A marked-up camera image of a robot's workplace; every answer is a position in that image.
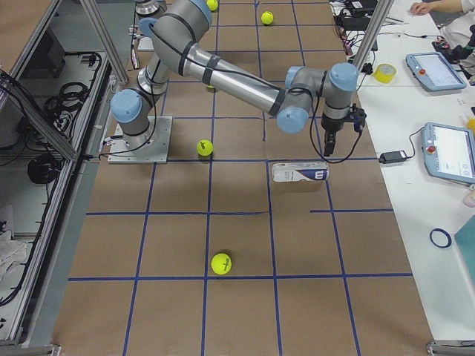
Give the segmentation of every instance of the white table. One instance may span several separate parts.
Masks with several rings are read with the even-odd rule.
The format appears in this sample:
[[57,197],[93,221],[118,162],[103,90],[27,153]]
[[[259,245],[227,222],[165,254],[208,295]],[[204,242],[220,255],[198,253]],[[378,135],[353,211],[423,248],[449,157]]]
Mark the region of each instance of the white table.
[[[407,8],[412,0],[400,0]],[[385,26],[381,32],[437,34],[429,15],[408,16],[405,25]],[[398,73],[389,84],[368,76],[358,92],[376,153],[404,149],[412,153],[409,135],[426,122],[465,127],[475,88],[451,94],[428,93],[405,65],[408,53],[432,52],[431,39],[379,35],[375,67],[389,63]],[[475,340],[475,287],[458,248],[440,249],[429,233],[443,228],[451,236],[475,214],[462,202],[468,189],[428,175],[420,152],[421,136],[413,137],[416,156],[404,163],[381,165],[404,246],[435,340]]]

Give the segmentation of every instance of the person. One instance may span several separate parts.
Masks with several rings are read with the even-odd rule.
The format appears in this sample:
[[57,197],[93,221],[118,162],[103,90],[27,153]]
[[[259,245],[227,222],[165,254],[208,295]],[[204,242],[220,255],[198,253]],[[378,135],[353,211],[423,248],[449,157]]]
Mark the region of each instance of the person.
[[[441,13],[463,12],[447,25],[442,26],[440,32],[445,41],[452,47],[466,46],[472,32],[470,26],[475,24],[475,0],[438,0],[432,2],[415,2],[410,7],[410,12],[415,15],[424,15],[430,11]],[[475,76],[475,55],[472,53],[466,60],[461,61],[462,67],[473,77]]]

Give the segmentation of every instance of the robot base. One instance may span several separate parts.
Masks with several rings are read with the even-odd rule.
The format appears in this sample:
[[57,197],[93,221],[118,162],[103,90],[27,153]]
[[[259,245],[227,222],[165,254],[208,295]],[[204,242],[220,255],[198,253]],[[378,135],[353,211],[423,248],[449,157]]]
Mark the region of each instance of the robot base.
[[[151,125],[154,124],[155,116],[149,116]],[[157,116],[155,132],[148,145],[144,145],[136,151],[126,154],[114,154],[130,150],[123,140],[118,139],[112,143],[111,154],[108,162],[111,164],[137,164],[137,163],[159,163],[165,164],[168,158],[168,147],[170,145],[171,116]],[[114,135],[122,135],[122,129],[117,125]]]

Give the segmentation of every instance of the yellow tape roll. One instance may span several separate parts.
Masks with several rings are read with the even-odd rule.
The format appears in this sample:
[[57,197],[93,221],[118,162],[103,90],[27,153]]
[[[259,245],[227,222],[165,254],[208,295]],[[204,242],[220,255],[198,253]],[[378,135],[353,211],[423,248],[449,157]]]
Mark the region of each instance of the yellow tape roll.
[[389,83],[396,75],[396,69],[392,65],[383,63],[376,68],[374,78],[381,83]]

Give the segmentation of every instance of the robotic arm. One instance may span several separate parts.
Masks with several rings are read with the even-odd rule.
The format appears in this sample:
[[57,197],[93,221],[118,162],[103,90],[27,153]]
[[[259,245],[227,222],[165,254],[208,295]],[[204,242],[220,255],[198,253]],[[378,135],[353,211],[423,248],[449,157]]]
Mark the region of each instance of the robotic arm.
[[200,48],[198,42],[212,23],[203,0],[176,0],[157,17],[140,20],[142,33],[152,38],[155,55],[140,71],[137,87],[119,92],[111,103],[129,147],[139,147],[150,138],[147,113],[152,100],[158,100],[166,90],[170,70],[193,76],[276,116],[278,127],[289,134],[300,132],[314,101],[325,98],[321,120],[325,130],[324,156],[333,153],[336,133],[345,122],[353,122],[357,132],[362,130],[366,115],[362,109],[351,107],[358,79],[354,65],[337,64],[328,72],[291,67],[282,89]]

